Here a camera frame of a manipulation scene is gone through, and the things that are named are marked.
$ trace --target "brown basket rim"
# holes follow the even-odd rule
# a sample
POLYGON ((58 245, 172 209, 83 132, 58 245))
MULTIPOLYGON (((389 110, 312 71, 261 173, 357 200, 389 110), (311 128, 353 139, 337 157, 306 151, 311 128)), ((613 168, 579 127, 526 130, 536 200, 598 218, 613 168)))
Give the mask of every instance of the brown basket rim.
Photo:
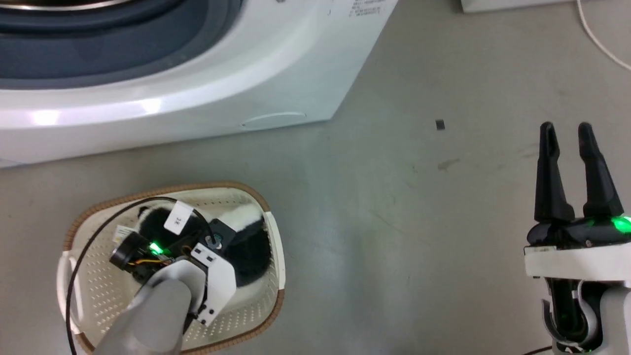
MULTIPOLYGON (((105 210, 106 208, 114 207, 116 205, 120 205, 121 203, 127 203, 127 202, 132 202, 135 200, 140 200, 142 198, 164 195, 167 193, 174 193, 174 192, 180 192, 180 191, 185 191, 185 190, 201 190, 201 189, 208 189, 208 188, 234 188, 234 189, 242 190, 250 194, 260 204, 263 211, 269 212, 269 205, 267 201, 265 201, 263 196, 261 196, 261 194, 259 194, 255 189, 251 188, 250 186, 242 184, 242 183, 238 183, 235 181, 213 181, 210 183, 186 184, 186 185, 172 186, 169 188, 149 190, 149 191, 145 191, 141 193, 136 193, 134 195, 128 195, 128 196, 124 196, 120 198, 115 198, 113 200, 98 203, 90 207, 87 211, 83 212, 72 223, 70 230, 68 231, 68 233, 66 233, 66 239, 64 240, 63 250, 69 251, 72 248, 74 236, 76 235, 76 232, 79 229, 79 227, 81 227, 81 225, 85 222, 86 219, 88 219, 90 216, 97 213, 98 211, 105 210)), ((207 346, 197 347, 195 349, 188 349, 188 350, 182 351, 182 354, 190 354, 190 355, 208 354, 213 351, 218 351, 220 349, 224 349, 224 348, 233 346, 235 344, 238 344, 240 342, 244 342, 248 339, 254 338, 255 336, 263 333, 267 328, 269 328, 272 325, 272 323, 274 323, 274 321, 276 320, 276 317, 278 316, 278 313, 280 312, 281 307, 283 306, 284 300, 285 300, 285 290, 284 289, 278 290, 278 294, 276 295, 276 302, 274 304, 274 308, 272 309, 272 312, 267 317, 267 319, 265 319, 265 321, 263 321, 258 327, 248 332, 245 332, 243 334, 237 335, 235 337, 222 340, 220 342, 209 344, 207 346)), ((81 346, 81 348, 87 354, 91 354, 94 351, 95 349, 94 345, 92 345, 92 343, 90 342, 90 340, 88 340, 88 337, 84 333, 76 334, 75 338, 77 342, 79 343, 79 345, 81 346)))

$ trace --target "white bracket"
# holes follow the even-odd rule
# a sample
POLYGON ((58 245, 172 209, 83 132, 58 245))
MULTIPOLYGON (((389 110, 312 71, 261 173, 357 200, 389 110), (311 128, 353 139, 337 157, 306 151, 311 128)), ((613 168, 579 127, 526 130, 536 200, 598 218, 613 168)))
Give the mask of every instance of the white bracket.
POLYGON ((586 281, 631 280, 631 243, 556 250, 524 248, 528 276, 586 281))
POLYGON ((237 292, 235 269, 225 259, 201 243, 195 245, 191 251, 191 256, 208 267, 206 272, 206 301, 197 318, 202 325, 208 326, 237 292))

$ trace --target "white cable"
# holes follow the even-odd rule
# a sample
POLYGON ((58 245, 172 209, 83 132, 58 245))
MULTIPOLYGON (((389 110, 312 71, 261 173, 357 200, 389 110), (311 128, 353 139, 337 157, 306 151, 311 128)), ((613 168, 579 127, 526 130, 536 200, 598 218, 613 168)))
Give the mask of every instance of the white cable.
POLYGON ((605 48, 605 46, 603 46, 603 44, 596 38, 596 36, 594 36, 592 31, 589 29, 589 25, 587 25, 587 20, 585 20, 585 14, 583 14, 583 6, 581 4, 581 0, 576 0, 576 5, 579 8, 579 16, 581 17, 583 28, 585 29, 585 32, 587 32, 587 35, 589 36, 589 38, 594 42, 594 44, 598 46, 598 48, 600 48, 601 51, 603 51, 603 53, 605 53, 609 58, 611 58, 612 61, 616 62, 618 65, 625 68, 626 70, 631 71, 631 65, 623 62, 620 58, 616 57, 607 48, 605 48))

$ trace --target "white appliance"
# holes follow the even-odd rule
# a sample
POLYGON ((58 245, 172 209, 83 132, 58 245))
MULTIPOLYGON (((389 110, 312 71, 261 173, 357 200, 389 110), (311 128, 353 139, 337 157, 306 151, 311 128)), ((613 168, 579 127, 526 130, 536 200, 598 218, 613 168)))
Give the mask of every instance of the white appliance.
MULTIPOLYGON (((132 1, 142 0, 115 6, 132 1)), ((38 81, 30 75, 39 67, 23 71, 26 81, 3 81, 0 71, 0 167, 331 119, 396 2, 245 0, 208 50, 102 85, 38 81)), ((3 51, 0 62, 11 55, 3 51)), ((24 58, 10 63, 20 67, 24 58)), ((46 62, 40 67, 51 75, 46 62)))
POLYGON ((465 13, 477 13, 502 9, 525 8, 555 3, 566 3, 575 0, 461 0, 465 13))

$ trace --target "green led light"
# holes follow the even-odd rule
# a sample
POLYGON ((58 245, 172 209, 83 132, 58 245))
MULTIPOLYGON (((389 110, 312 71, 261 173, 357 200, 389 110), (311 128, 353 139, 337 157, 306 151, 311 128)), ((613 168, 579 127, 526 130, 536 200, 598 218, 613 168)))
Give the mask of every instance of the green led light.
POLYGON ((612 217, 611 222, 613 226, 618 229, 618 232, 631 234, 631 217, 612 217))
POLYGON ((162 254, 162 253, 164 253, 162 248, 159 247, 156 243, 149 244, 149 249, 151 249, 151 252, 154 253, 154 254, 162 254))

